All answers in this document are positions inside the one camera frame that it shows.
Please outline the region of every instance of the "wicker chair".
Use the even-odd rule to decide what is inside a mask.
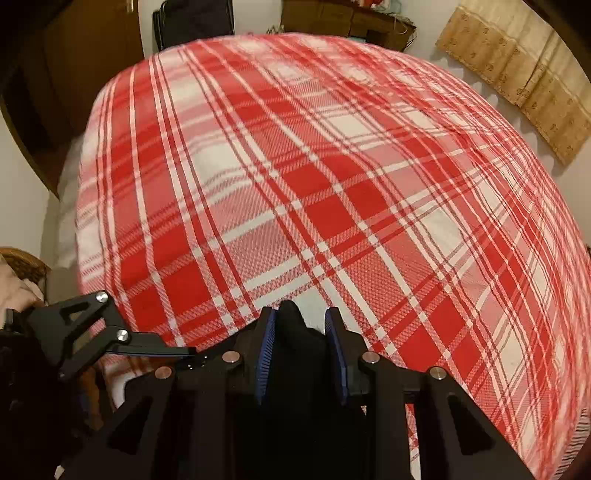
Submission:
[[[21,280],[28,278],[38,284],[51,271],[51,268],[37,257],[18,248],[0,247],[0,255]]]

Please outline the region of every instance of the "wooden door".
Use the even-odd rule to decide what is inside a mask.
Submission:
[[[100,89],[144,58],[138,0],[73,0],[44,31],[54,91],[74,134],[81,134]]]

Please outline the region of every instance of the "beige curtain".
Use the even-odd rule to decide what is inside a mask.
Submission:
[[[591,83],[523,0],[462,0],[437,46],[520,108],[565,165],[591,133]]]

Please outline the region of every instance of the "white wall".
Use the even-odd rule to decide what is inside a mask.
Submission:
[[[20,248],[52,266],[57,208],[0,115],[0,247]]]
[[[435,48],[435,42],[457,4],[457,0],[402,0],[402,14],[417,26],[417,38],[406,53],[432,61],[463,79],[500,111],[546,167],[579,224],[583,239],[591,245],[591,187],[588,185],[591,180],[591,141],[585,143],[574,161],[564,168],[516,106],[498,95],[478,75]]]
[[[158,51],[152,26],[152,12],[158,10],[163,0],[139,0],[139,30],[142,35],[144,56]],[[233,0],[234,30],[238,35],[263,34],[281,21],[281,0]]]

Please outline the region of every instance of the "red plaid blanket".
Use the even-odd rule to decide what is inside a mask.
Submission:
[[[284,298],[318,328],[339,307],[398,365],[446,367],[539,479],[588,405],[577,226],[517,132],[426,61],[276,35],[122,72],[86,131],[77,242],[82,290],[170,345]]]

